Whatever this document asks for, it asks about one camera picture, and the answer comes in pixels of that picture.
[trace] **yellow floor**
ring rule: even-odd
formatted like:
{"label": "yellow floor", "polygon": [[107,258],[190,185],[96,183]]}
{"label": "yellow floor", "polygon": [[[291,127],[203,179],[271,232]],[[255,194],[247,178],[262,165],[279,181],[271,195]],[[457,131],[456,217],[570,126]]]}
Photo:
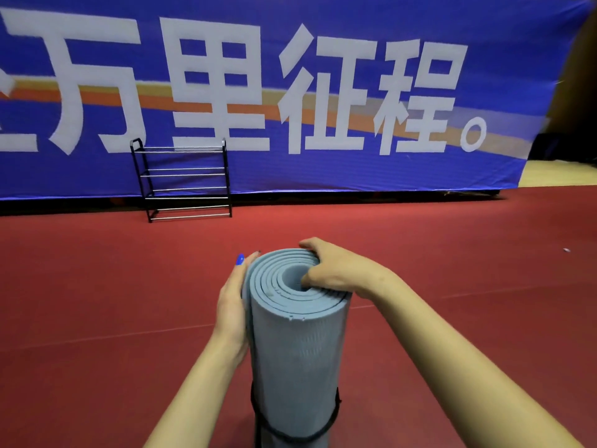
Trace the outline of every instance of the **yellow floor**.
{"label": "yellow floor", "polygon": [[597,168],[562,161],[528,161],[519,187],[597,185]]}

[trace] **person's left arm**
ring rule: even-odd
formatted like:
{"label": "person's left arm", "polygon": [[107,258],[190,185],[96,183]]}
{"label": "person's left arm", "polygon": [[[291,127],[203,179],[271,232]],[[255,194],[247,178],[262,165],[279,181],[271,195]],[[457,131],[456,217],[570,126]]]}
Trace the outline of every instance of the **person's left arm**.
{"label": "person's left arm", "polygon": [[153,429],[145,448],[209,445],[232,375],[247,353],[241,289],[247,268],[258,255],[258,252],[253,253],[244,262],[239,257],[220,291],[213,334]]}

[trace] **red mat flooring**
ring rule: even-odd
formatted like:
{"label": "red mat flooring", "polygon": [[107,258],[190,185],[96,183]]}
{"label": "red mat flooring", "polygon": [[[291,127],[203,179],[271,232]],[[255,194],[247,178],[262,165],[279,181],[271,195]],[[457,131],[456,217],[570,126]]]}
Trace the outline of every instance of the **red mat flooring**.
{"label": "red mat flooring", "polygon": [[[503,201],[0,218],[0,440],[141,446],[204,346],[236,255],[318,235],[397,271],[585,446],[597,446],[597,187]],[[245,362],[214,447],[250,447]],[[333,446],[462,447],[377,310],[355,298]]]}

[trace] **yoga mat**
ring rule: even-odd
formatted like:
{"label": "yoga mat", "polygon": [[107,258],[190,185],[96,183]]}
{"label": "yoga mat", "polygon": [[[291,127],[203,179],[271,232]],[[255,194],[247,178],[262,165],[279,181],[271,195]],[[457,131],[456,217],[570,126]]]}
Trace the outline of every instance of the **yoga mat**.
{"label": "yoga mat", "polygon": [[[301,277],[318,263],[301,248],[272,251],[252,263],[243,286],[256,403],[291,437],[316,433],[336,407],[351,293],[303,290]],[[328,437],[301,446],[325,448]],[[291,446],[261,429],[261,447]]]}

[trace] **person's right hand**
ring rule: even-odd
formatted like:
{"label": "person's right hand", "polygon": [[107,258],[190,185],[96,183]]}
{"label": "person's right hand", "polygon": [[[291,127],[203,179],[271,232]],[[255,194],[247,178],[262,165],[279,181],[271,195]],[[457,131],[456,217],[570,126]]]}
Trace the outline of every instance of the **person's right hand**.
{"label": "person's right hand", "polygon": [[301,280],[304,288],[316,286],[356,292],[361,297],[371,299],[377,281],[392,273],[371,259],[317,237],[301,240],[298,244],[313,250],[319,257],[319,264],[311,267]]}

